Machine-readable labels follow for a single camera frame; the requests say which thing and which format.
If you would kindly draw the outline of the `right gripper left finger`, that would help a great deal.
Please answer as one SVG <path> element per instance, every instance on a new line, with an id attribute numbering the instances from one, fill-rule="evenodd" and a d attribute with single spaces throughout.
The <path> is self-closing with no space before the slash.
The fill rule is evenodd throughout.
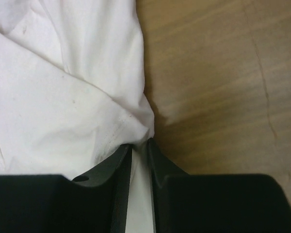
<path id="1" fill-rule="evenodd" d="M 68 180 L 62 175 L 0 175 L 0 233 L 123 233 L 131 145 Z"/>

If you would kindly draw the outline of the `white t shirt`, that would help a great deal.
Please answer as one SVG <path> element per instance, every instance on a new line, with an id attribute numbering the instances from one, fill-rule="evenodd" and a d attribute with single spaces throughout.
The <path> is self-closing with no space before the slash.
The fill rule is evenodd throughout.
<path id="1" fill-rule="evenodd" d="M 144 41 L 133 0 L 0 0 L 0 175 L 92 169 L 131 145 L 124 233 L 154 231 Z"/>

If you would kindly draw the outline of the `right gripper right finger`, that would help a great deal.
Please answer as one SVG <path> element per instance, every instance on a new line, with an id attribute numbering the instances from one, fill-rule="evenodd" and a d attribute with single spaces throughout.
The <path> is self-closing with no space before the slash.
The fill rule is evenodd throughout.
<path id="1" fill-rule="evenodd" d="M 157 233 L 291 233 L 291 206 L 265 174 L 190 175 L 146 145 Z"/>

